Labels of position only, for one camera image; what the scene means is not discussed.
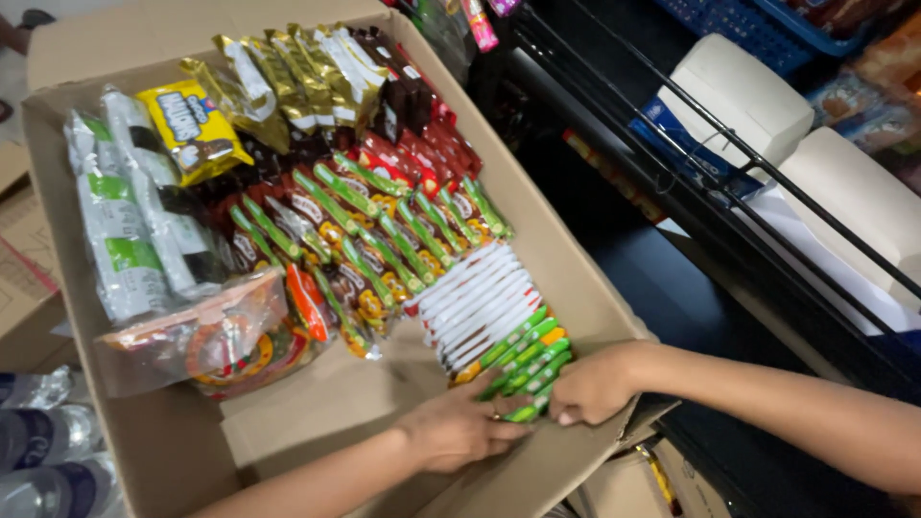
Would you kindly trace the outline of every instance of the plastic bottle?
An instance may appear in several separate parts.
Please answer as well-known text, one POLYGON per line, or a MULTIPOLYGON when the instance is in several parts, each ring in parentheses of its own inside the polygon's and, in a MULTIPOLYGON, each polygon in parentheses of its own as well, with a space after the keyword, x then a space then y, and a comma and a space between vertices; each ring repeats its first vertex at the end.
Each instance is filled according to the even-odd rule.
POLYGON ((47 375, 0 372, 0 409, 47 410, 64 402, 91 403, 83 372, 66 365, 47 375))
POLYGON ((0 475, 84 458, 101 443, 96 414, 86 406, 0 410, 0 475))
POLYGON ((122 491, 108 453, 0 477, 0 516, 9 518, 116 518, 122 491))

